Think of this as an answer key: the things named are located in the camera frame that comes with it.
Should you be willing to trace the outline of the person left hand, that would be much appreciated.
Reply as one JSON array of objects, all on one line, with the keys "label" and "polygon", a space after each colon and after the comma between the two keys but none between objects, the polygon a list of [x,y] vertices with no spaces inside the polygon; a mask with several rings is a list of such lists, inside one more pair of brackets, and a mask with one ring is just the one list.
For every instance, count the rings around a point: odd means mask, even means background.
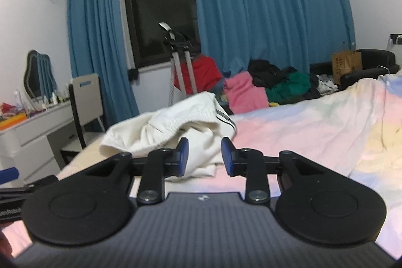
[{"label": "person left hand", "polygon": [[12,247],[3,231],[0,231],[0,251],[5,257],[13,258]]}]

